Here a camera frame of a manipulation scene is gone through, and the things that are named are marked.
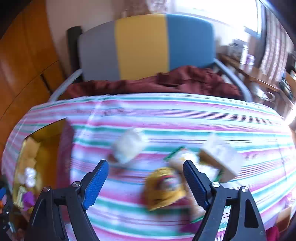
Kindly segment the clear plastic bag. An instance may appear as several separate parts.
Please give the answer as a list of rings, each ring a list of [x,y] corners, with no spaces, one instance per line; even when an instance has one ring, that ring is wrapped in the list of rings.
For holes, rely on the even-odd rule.
[[[24,170],[25,186],[27,188],[34,188],[36,186],[37,172],[34,168],[26,167]]]

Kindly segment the cracker packet green ends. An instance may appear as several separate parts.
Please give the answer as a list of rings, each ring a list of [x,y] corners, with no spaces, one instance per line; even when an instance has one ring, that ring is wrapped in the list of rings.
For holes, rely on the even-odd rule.
[[[179,147],[174,150],[166,156],[164,160],[179,173],[183,173],[183,164],[187,160],[191,160],[195,165],[199,164],[199,157],[193,151],[185,147]]]

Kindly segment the beige cardboard box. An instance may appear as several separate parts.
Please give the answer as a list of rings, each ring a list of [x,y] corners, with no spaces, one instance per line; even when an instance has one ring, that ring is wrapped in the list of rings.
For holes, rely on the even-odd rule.
[[[243,163],[243,156],[215,134],[208,136],[207,141],[201,146],[199,157],[222,172],[222,183],[237,177]]]

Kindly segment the gold tin box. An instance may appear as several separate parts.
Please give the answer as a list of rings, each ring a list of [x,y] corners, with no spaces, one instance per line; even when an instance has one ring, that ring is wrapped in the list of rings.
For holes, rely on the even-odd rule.
[[[55,189],[67,187],[70,184],[74,129],[70,121],[64,118],[40,128],[26,138],[28,137],[32,137],[41,145],[35,158],[21,160],[19,154],[17,159],[12,195],[14,205],[21,211],[24,211],[22,202],[24,193],[31,191],[37,200],[45,186]],[[34,168],[37,172],[34,188],[25,186],[24,170],[26,167]],[[32,210],[33,207],[24,212],[31,213]]]

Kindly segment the striped bed sheet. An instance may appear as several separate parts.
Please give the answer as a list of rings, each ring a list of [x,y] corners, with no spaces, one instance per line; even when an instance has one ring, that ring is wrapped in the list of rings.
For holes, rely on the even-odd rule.
[[[183,146],[199,152],[211,134],[243,157],[239,175],[226,187],[250,189],[266,228],[287,205],[295,205],[295,145],[282,117],[262,104],[193,94],[105,95],[35,106],[6,142],[1,169],[10,184],[23,139],[63,118],[75,131],[71,181],[107,159],[113,142],[128,128],[140,128],[148,139],[128,165],[110,163],[108,178],[88,209],[100,240],[191,240],[191,234],[181,231],[189,220],[188,202],[149,212],[144,181],[165,166],[165,157],[174,150]]]

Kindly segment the dark red blanket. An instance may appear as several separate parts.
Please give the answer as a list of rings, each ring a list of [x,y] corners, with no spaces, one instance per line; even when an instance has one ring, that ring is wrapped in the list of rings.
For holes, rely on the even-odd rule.
[[[90,80],[69,85],[67,98],[132,93],[188,93],[242,99],[238,87],[225,82],[211,69],[181,66],[139,80]]]

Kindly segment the wooden desk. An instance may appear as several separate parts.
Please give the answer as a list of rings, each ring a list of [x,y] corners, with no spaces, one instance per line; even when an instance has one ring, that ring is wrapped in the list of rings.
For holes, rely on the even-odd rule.
[[[219,54],[219,60],[234,69],[234,73],[243,80],[255,102],[271,106],[283,118],[288,116],[294,103],[280,89],[279,83],[270,80],[254,66],[240,64],[227,55]]]

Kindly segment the wooden wardrobe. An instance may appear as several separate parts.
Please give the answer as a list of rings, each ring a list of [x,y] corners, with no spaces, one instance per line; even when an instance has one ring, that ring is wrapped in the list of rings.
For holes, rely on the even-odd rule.
[[[46,2],[31,1],[1,38],[1,150],[17,122],[64,80]]]

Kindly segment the pink floral curtain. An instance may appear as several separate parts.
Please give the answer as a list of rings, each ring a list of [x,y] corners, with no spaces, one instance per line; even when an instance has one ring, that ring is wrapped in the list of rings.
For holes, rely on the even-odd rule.
[[[264,8],[266,23],[265,48],[259,66],[269,84],[278,83],[282,79],[290,51],[290,37],[278,20],[267,8]]]

